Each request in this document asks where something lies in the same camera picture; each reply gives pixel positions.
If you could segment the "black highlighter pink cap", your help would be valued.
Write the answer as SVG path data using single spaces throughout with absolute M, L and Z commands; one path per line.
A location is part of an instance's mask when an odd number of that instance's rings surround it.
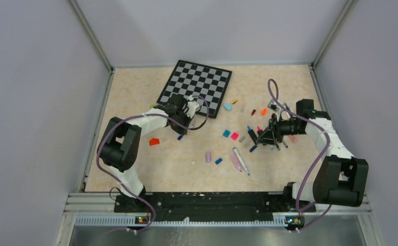
M 262 130 L 259 126 L 257 126 L 257 133 L 258 133 L 259 135 L 263 133 L 263 130 Z

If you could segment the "black highlighter blue cap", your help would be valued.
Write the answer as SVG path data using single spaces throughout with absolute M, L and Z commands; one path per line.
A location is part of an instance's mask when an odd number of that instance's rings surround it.
M 257 144 L 258 137 L 257 137 L 255 131 L 250 126 L 247 126 L 247 133 L 249 134 L 249 136 L 252 139 L 252 141 L 254 142 L 254 144 Z

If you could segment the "pink cap of highlighter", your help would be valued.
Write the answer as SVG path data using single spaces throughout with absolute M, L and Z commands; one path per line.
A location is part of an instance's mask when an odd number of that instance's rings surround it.
M 239 137 L 239 134 L 238 134 L 237 132 L 234 132 L 234 133 L 231 135 L 231 139 L 233 139 L 233 140 L 237 140 L 238 137 Z

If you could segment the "blue cap of highlighter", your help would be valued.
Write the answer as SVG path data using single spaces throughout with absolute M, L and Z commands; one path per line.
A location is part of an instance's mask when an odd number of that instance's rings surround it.
M 225 130 L 225 131 L 223 132 L 222 135 L 223 135 L 224 137 L 229 137 L 230 134 L 231 134 L 231 132 L 230 132 L 229 130 Z

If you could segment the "pale purple highlighter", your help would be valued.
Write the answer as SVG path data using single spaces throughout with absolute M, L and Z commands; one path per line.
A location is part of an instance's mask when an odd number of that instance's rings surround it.
M 232 164 L 234 165 L 234 167 L 239 171 L 242 172 L 243 168 L 236 156 L 236 154 L 233 151 L 229 152 L 229 157 L 231 159 Z

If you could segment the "purple highlighter cap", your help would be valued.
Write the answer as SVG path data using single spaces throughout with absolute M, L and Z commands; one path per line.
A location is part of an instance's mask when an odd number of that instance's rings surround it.
M 205 154 L 205 162 L 206 162 L 206 163 L 210 163 L 211 161 L 212 161 L 211 153 L 210 153 L 210 152 L 207 152 L 207 153 Z

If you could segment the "light blue highlighter cap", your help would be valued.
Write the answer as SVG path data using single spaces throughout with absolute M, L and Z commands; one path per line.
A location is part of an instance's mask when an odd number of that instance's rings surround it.
M 227 110 L 227 111 L 231 111 L 231 110 L 233 109 L 232 106 L 231 106 L 231 104 L 229 104 L 229 103 L 225 103 L 225 104 L 223 105 L 223 107 L 224 107 L 224 109 Z

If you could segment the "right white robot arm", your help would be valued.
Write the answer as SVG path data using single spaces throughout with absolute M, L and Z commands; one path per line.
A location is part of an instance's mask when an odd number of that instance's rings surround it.
M 268 108 L 274 113 L 265 130 L 256 137 L 256 144 L 277 146 L 283 143 L 284 136 L 306 134 L 319 152 L 315 163 L 320 168 L 314 181 L 294 183 L 292 191 L 282 197 L 283 207 L 296 211 L 303 201 L 359 207 L 369 166 L 365 159 L 356 158 L 344 146 L 329 114 L 315 110 L 311 99 L 298 101 L 295 113 L 275 100 L 269 102 Z

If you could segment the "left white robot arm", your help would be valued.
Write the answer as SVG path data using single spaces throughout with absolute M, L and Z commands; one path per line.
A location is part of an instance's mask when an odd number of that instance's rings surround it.
M 204 125 L 194 128 L 190 125 L 202 107 L 205 108 L 205 116 L 208 117 L 209 105 L 204 97 L 173 94 L 165 104 L 155 105 L 145 113 L 125 119 L 110 119 L 97 148 L 97 166 L 121 185 L 120 191 L 127 196 L 126 204 L 132 211 L 139 212 L 146 204 L 146 198 L 141 195 L 144 185 L 133 167 L 141 137 L 166 127 L 170 127 L 179 135 L 198 130 Z

